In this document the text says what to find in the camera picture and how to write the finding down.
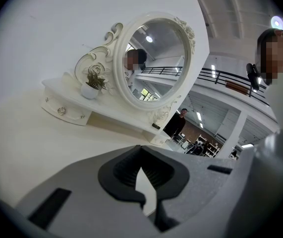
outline balcony railing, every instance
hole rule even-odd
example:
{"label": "balcony railing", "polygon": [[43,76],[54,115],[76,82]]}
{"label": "balcony railing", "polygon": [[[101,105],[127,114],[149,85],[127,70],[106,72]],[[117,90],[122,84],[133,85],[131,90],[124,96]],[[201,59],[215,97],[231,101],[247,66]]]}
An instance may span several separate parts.
{"label": "balcony railing", "polygon": [[[142,74],[159,74],[159,75],[170,75],[170,76],[180,76],[182,72],[182,66],[177,67],[146,67],[141,73]],[[248,78],[238,76],[229,72],[221,70],[212,70],[207,68],[202,68],[198,79],[213,82],[214,84],[223,85],[229,89],[235,89],[235,91],[240,92],[244,95],[248,95],[251,98],[257,99],[258,101],[266,104],[265,97],[262,95],[264,90],[267,88],[263,85],[259,85],[259,90],[254,92]]]}

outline round ceiling light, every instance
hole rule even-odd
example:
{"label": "round ceiling light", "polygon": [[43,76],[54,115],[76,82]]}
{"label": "round ceiling light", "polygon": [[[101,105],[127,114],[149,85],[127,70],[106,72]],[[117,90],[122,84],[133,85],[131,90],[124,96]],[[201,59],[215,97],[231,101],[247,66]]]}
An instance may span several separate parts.
{"label": "round ceiling light", "polygon": [[273,16],[271,19],[272,28],[283,30],[283,20],[278,16]]}
{"label": "round ceiling light", "polygon": [[147,40],[148,42],[152,42],[152,38],[151,38],[150,36],[147,36],[147,37],[146,37],[146,40]]}

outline white ornate mirror frame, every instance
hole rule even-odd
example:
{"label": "white ornate mirror frame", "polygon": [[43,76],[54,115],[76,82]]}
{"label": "white ornate mirror frame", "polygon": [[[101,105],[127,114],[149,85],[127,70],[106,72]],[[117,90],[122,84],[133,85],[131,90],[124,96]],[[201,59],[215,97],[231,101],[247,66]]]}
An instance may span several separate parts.
{"label": "white ornate mirror frame", "polygon": [[[160,100],[143,102],[130,92],[123,76],[122,57],[133,33],[143,24],[152,20],[162,20],[179,32],[185,49],[183,73],[174,87]],[[77,63],[75,70],[66,72],[62,78],[46,79],[42,107],[51,115],[77,125],[86,125],[92,112],[99,113],[129,127],[143,131],[153,144],[162,145],[170,138],[162,130],[167,118],[181,104],[195,81],[191,71],[194,54],[194,32],[185,21],[161,12],[147,13],[133,20],[127,26],[116,23],[105,36],[102,46],[92,49]],[[85,84],[88,71],[94,71],[104,78],[106,89],[102,89],[96,99],[88,100],[81,95],[81,85]],[[152,127],[152,123],[161,128]]]}

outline drawer knob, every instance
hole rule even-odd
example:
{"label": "drawer knob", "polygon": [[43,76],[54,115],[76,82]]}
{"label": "drawer knob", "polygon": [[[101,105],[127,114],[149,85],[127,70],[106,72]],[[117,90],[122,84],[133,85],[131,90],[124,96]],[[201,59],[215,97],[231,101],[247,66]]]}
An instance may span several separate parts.
{"label": "drawer knob", "polygon": [[66,108],[65,107],[58,108],[57,112],[59,115],[63,116],[66,113]]}

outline white pot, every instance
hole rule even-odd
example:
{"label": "white pot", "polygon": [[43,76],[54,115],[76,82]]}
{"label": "white pot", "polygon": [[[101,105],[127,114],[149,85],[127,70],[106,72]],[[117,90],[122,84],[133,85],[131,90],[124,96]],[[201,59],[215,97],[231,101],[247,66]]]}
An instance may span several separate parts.
{"label": "white pot", "polygon": [[82,95],[87,98],[87,99],[94,99],[97,97],[98,95],[98,91],[97,89],[90,87],[88,84],[84,83],[81,86],[81,93]]}

